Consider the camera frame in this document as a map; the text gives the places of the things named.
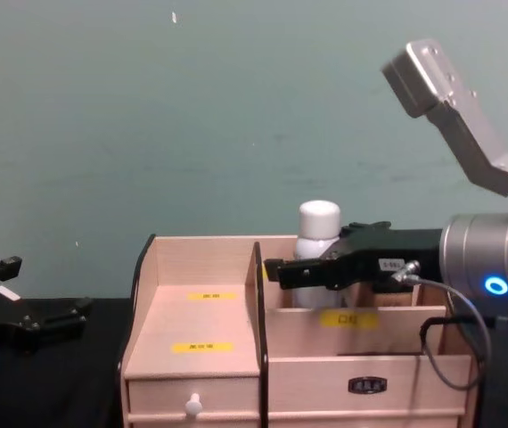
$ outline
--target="yellow label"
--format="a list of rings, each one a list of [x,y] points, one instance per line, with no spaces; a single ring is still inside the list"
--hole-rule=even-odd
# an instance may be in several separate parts
[[[189,300],[236,299],[235,292],[190,292]]]
[[[376,312],[359,312],[345,309],[327,309],[319,316],[322,327],[373,329],[379,326]]]
[[[229,352],[233,350],[232,343],[175,343],[171,350],[176,354],[187,352]]]

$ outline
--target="wooden organizer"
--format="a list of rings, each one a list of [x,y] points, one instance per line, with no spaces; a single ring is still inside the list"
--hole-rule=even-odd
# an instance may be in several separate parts
[[[120,367],[126,428],[472,427],[478,390],[446,387],[420,355],[420,326],[446,314],[444,296],[375,296],[359,284],[348,289],[359,308],[293,309],[261,260],[290,259],[295,242],[150,239]],[[467,383],[474,363],[460,337],[432,327],[428,344],[450,380]],[[349,392],[364,376],[385,379],[387,390]],[[202,411],[187,416],[194,393]]]

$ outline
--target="white bottle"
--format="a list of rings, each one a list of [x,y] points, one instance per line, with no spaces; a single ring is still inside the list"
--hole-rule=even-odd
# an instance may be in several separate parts
[[[296,259],[321,256],[339,239],[341,230],[340,207],[329,201],[309,201],[299,206],[299,235],[296,241]],[[294,308],[339,308],[342,296],[325,287],[303,287],[292,290]]]

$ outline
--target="drawer knob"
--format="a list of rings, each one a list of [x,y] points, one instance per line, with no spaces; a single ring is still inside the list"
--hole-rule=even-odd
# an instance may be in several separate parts
[[[186,414],[188,416],[197,416],[202,411],[201,396],[199,394],[193,394],[184,405]]]

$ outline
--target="black table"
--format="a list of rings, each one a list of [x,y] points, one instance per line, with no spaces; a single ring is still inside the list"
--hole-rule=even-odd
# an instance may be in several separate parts
[[[70,300],[30,303],[42,313]],[[130,317],[128,299],[96,300],[80,341],[27,357],[0,351],[0,428],[119,428],[117,366]],[[493,340],[480,427],[508,428],[508,331]]]

